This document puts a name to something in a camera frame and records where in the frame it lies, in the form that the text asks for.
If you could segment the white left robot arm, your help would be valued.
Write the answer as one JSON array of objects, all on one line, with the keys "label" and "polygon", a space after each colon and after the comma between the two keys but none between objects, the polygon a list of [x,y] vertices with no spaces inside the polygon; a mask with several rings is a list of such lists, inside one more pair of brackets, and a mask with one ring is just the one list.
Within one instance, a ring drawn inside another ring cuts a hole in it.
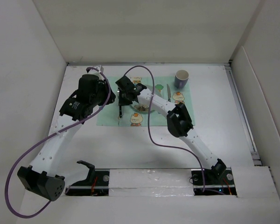
[{"label": "white left robot arm", "polygon": [[78,89],[66,99],[59,111],[52,138],[45,141],[28,167],[19,168],[17,176],[26,190],[55,201],[65,188],[74,183],[93,183],[95,167],[88,162],[77,161],[79,167],[66,174],[62,174],[58,167],[76,132],[86,118],[94,115],[94,107],[102,107],[115,101],[115,94],[102,72],[101,65],[86,68],[86,74],[79,79]]}]

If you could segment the steel fork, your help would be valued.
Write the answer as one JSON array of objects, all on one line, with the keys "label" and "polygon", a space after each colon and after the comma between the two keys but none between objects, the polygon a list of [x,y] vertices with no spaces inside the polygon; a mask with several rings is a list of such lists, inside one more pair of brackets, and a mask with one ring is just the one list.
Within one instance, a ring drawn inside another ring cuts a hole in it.
[{"label": "steel fork", "polygon": [[122,105],[121,105],[121,90],[118,88],[118,105],[119,105],[119,119],[122,118]]}]

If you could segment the green floral glass plate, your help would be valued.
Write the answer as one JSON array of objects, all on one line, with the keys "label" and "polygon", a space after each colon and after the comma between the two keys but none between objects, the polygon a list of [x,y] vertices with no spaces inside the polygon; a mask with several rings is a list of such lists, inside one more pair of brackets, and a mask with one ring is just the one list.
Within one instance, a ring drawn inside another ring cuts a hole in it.
[{"label": "green floral glass plate", "polygon": [[[154,87],[154,92],[157,96],[162,98],[162,94],[161,91],[156,89]],[[143,114],[147,114],[148,110],[149,110],[149,105],[144,105],[144,104],[139,104],[135,101],[133,101],[133,103],[130,105],[131,109],[136,112],[136,113],[143,113]]]}]

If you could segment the green cartoon placemat cloth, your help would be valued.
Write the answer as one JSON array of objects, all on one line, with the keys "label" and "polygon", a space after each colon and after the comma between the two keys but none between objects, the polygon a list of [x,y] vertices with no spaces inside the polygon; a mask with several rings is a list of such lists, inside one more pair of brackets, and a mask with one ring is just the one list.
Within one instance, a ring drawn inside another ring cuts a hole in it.
[{"label": "green cartoon placemat cloth", "polygon": [[190,88],[179,90],[172,77],[109,78],[116,99],[101,109],[98,126],[166,126],[174,134],[192,129]]}]

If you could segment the purple ceramic mug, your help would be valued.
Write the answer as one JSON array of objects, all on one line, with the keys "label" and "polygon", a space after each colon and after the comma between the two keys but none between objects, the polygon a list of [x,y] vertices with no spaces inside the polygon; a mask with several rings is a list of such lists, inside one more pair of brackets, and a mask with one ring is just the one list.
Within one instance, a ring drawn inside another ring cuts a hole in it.
[{"label": "purple ceramic mug", "polygon": [[175,74],[174,86],[177,89],[185,87],[189,79],[189,73],[185,70],[179,70]]}]

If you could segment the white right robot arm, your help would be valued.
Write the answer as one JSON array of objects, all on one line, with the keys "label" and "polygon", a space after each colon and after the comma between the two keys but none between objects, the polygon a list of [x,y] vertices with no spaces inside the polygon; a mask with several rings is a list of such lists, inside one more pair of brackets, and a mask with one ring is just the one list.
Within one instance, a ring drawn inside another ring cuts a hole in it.
[{"label": "white right robot arm", "polygon": [[216,184],[223,179],[226,165],[200,139],[185,104],[167,101],[152,93],[143,84],[134,85],[126,76],[116,81],[116,85],[125,103],[150,105],[152,110],[166,118],[169,133],[183,141],[198,157],[207,171],[206,178],[210,183]]}]

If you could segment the steel table knife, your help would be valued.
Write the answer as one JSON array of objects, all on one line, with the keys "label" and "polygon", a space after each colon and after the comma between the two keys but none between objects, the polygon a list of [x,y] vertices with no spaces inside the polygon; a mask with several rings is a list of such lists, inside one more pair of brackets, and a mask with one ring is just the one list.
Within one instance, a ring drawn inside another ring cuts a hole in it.
[{"label": "steel table knife", "polygon": [[171,89],[168,84],[167,84],[167,94],[168,94],[168,101],[171,102]]}]

